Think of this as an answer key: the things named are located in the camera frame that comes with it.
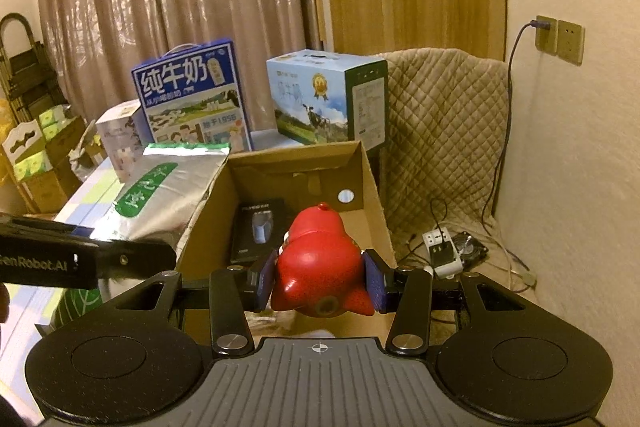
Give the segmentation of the person's left hand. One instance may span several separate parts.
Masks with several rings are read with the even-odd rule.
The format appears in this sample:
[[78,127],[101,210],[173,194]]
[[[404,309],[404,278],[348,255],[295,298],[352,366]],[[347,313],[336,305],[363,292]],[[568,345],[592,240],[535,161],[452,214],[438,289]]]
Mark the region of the person's left hand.
[[10,293],[6,285],[0,284],[0,323],[8,321],[10,313]]

